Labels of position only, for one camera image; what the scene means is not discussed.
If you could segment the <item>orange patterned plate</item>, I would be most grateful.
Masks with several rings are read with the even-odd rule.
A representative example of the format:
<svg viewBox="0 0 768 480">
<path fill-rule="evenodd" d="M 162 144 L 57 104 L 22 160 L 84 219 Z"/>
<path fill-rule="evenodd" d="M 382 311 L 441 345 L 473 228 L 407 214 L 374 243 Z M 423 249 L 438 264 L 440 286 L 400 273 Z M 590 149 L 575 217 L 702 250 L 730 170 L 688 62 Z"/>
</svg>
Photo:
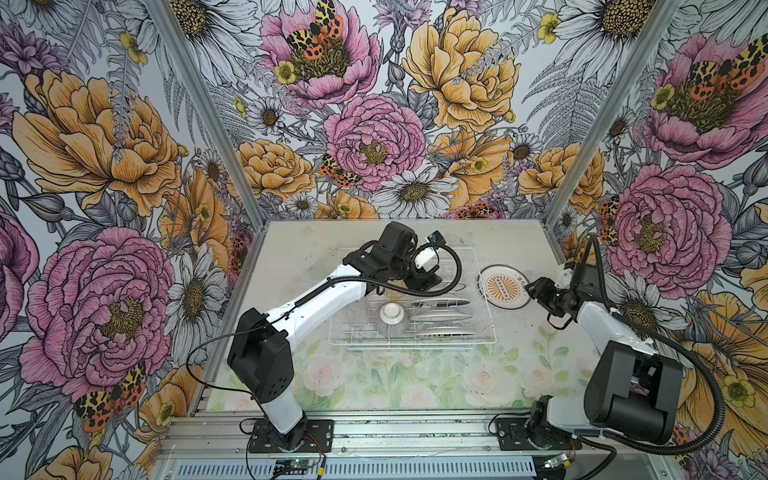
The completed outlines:
<svg viewBox="0 0 768 480">
<path fill-rule="evenodd" d="M 525 287 L 528 278 L 518 269 L 494 264 L 478 274 L 477 286 L 486 301 L 503 310 L 519 310 L 531 300 Z"/>
</svg>

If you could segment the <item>teal rimmed deep plate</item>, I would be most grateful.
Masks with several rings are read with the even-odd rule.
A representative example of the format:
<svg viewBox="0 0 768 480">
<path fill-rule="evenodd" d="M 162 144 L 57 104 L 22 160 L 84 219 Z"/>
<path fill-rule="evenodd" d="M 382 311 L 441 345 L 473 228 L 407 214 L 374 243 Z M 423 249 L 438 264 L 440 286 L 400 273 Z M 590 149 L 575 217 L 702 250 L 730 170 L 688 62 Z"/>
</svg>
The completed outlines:
<svg viewBox="0 0 768 480">
<path fill-rule="evenodd" d="M 435 310 L 435 311 L 428 311 L 425 313 L 420 313 L 413 315 L 411 319 L 414 322 L 460 322 L 465 320 L 471 320 L 473 316 L 471 314 L 466 314 L 461 311 L 455 311 L 455 310 Z"/>
</svg>

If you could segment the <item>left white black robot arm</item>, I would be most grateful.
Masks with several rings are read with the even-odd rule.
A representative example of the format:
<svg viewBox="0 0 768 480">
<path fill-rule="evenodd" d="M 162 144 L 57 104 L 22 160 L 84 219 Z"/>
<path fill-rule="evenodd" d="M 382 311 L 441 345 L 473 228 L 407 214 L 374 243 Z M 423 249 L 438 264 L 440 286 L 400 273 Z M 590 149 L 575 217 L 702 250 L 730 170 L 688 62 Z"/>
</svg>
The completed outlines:
<svg viewBox="0 0 768 480">
<path fill-rule="evenodd" d="M 418 242 L 410 227 L 390 222 L 377 240 L 348 253 L 325 279 L 301 296 L 262 313 L 241 314 L 227 365 L 247 387 L 273 432 L 302 437 L 307 417 L 290 384 L 293 351 L 303 338 L 345 307 L 390 290 L 420 298 L 439 297 L 458 283 L 462 265 L 435 231 Z"/>
</svg>

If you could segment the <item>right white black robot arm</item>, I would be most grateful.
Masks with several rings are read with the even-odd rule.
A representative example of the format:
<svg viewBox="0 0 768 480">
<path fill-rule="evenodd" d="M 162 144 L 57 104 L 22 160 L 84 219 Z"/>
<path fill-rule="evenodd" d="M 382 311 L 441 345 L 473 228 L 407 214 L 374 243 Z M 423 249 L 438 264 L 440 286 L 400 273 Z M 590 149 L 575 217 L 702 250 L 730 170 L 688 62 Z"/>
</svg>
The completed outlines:
<svg viewBox="0 0 768 480">
<path fill-rule="evenodd" d="M 627 326 L 611 304 L 597 238 L 589 237 L 581 258 L 565 265 L 557 279 L 541 277 L 525 290 L 544 308 L 552 328 L 581 327 L 600 354 L 581 397 L 543 395 L 534 403 L 526 425 L 529 439 L 545 445 L 613 433 L 652 445 L 667 443 L 682 366 Z"/>
</svg>

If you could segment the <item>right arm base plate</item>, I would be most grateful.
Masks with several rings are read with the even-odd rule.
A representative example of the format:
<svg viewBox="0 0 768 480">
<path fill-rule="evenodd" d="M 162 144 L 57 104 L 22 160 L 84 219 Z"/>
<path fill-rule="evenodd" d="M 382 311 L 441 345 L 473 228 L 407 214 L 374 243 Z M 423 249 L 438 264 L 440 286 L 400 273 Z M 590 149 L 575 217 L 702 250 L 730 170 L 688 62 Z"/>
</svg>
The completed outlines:
<svg viewBox="0 0 768 480">
<path fill-rule="evenodd" d="M 527 417 L 494 417 L 489 431 L 496 437 L 499 449 L 504 452 L 574 452 L 583 448 L 581 441 L 570 435 L 552 437 L 534 432 L 528 428 Z"/>
</svg>

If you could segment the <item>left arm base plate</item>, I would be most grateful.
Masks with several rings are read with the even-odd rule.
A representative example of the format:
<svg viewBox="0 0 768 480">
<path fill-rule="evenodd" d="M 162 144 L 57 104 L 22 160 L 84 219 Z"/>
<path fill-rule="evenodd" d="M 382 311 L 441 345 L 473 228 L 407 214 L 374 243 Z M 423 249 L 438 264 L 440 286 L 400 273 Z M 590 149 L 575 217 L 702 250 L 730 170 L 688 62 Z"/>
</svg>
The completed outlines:
<svg viewBox="0 0 768 480">
<path fill-rule="evenodd" d="M 329 453 L 332 450 L 335 422 L 329 419 L 304 419 L 286 434 L 278 432 L 267 419 L 258 419 L 249 434 L 249 454 Z"/>
</svg>

